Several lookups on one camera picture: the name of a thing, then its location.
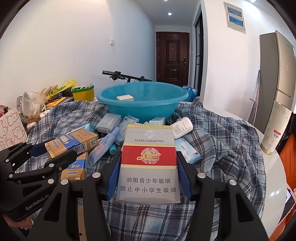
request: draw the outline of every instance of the blue plastic bag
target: blue plastic bag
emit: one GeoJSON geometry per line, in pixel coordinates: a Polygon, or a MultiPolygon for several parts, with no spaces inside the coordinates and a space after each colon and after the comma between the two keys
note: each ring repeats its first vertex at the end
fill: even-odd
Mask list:
{"type": "Polygon", "coordinates": [[[193,100],[196,98],[197,91],[195,89],[191,88],[190,86],[183,86],[182,88],[186,89],[188,92],[188,98],[183,101],[193,102],[193,100]]]}

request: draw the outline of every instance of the door handle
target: door handle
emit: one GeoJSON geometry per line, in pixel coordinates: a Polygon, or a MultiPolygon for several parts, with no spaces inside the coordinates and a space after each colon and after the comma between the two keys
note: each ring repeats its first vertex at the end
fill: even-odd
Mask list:
{"type": "Polygon", "coordinates": [[[181,61],[181,62],[183,62],[183,63],[184,63],[184,66],[186,66],[186,57],[184,57],[183,59],[184,59],[184,60],[181,61]]]}

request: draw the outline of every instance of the human hand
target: human hand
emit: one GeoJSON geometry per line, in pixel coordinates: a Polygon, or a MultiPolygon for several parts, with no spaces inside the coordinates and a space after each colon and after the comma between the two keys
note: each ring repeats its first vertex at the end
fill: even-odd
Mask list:
{"type": "Polygon", "coordinates": [[[23,221],[20,221],[20,222],[14,222],[14,221],[12,221],[5,214],[3,215],[3,218],[7,222],[8,226],[9,227],[12,227],[12,228],[21,228],[21,229],[28,230],[33,225],[30,216],[27,217],[27,218],[25,218],[23,221]]]}

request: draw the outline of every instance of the plaid cloth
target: plaid cloth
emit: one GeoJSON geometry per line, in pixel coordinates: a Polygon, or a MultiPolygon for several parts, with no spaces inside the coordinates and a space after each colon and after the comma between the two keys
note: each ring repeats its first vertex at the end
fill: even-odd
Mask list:
{"type": "MultiPolygon", "coordinates": [[[[108,112],[107,106],[100,102],[62,104],[38,123],[30,133],[28,143],[62,136],[87,123],[96,126],[108,112]]],[[[235,179],[261,217],[266,176],[256,130],[243,120],[221,117],[204,109],[198,97],[190,105],[179,104],[175,113],[167,119],[167,124],[182,117],[188,117],[194,126],[184,138],[202,156],[196,164],[197,170],[213,180],[227,182],[235,179]]],[[[105,154],[93,167],[87,165],[88,175],[100,171],[111,158],[111,155],[105,154]]],[[[47,160],[47,154],[32,157],[19,171],[42,168],[47,160]]],[[[175,205],[124,204],[113,198],[103,202],[103,205],[113,240],[184,240],[194,211],[194,202],[189,202],[183,195],[181,203],[175,205]]],[[[219,201],[216,200],[211,240],[217,236],[218,220],[219,201]]]]}

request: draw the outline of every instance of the pink bear print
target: pink bear print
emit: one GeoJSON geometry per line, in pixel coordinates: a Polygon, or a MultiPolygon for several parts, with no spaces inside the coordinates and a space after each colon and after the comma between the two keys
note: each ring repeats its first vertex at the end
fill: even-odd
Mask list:
{"type": "Polygon", "coordinates": [[[12,114],[12,115],[9,115],[9,116],[7,117],[8,125],[9,125],[9,126],[12,126],[13,123],[16,122],[16,121],[18,120],[18,117],[19,117],[18,113],[14,113],[14,114],[12,114]]]}
{"type": "Polygon", "coordinates": [[[8,127],[7,126],[3,126],[3,121],[0,120],[0,125],[2,127],[0,127],[0,138],[2,139],[4,136],[6,136],[7,132],[8,132],[8,127]]]}
{"type": "Polygon", "coordinates": [[[5,148],[5,145],[3,143],[3,141],[0,142],[0,151],[2,151],[5,148]]]}
{"type": "Polygon", "coordinates": [[[13,146],[14,144],[15,144],[15,143],[13,142],[12,138],[10,138],[10,139],[8,139],[8,140],[6,141],[6,145],[7,145],[7,147],[13,146]]]}
{"type": "Polygon", "coordinates": [[[25,131],[21,130],[20,126],[12,130],[12,133],[14,136],[17,137],[17,139],[21,139],[25,135],[25,131]]]}

